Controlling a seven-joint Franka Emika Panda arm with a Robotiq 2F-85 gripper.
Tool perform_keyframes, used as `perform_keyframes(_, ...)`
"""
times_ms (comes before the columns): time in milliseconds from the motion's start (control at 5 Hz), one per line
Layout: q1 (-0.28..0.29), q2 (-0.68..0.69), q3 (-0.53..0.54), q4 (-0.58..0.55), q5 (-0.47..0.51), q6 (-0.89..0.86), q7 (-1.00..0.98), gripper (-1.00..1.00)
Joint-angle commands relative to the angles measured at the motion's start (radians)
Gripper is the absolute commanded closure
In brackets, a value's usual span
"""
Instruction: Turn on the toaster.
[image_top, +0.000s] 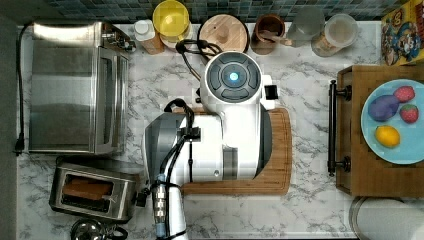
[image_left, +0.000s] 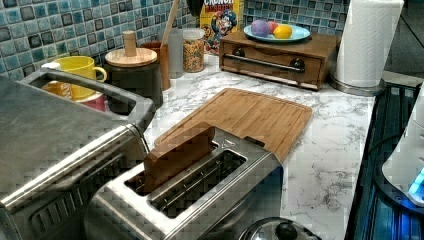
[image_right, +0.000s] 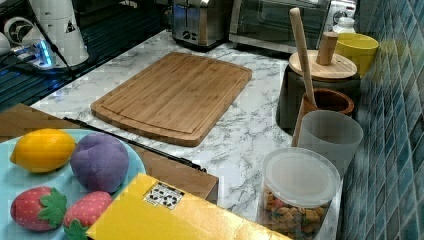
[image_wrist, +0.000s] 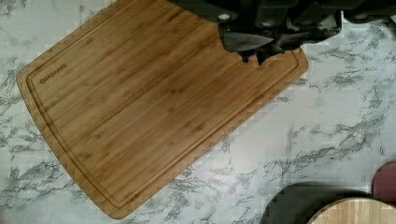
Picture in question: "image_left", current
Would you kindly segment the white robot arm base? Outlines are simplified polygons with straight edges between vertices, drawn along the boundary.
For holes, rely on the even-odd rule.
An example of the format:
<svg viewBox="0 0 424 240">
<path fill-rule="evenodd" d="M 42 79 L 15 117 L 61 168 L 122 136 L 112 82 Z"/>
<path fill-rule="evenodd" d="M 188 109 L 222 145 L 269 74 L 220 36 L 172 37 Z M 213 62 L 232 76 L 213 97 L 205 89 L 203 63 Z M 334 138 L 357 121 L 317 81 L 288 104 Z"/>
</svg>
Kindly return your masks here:
<svg viewBox="0 0 424 240">
<path fill-rule="evenodd" d="M 424 168 L 424 94 L 420 87 L 405 131 L 382 166 L 388 182 L 414 205 L 422 207 Z"/>
</svg>

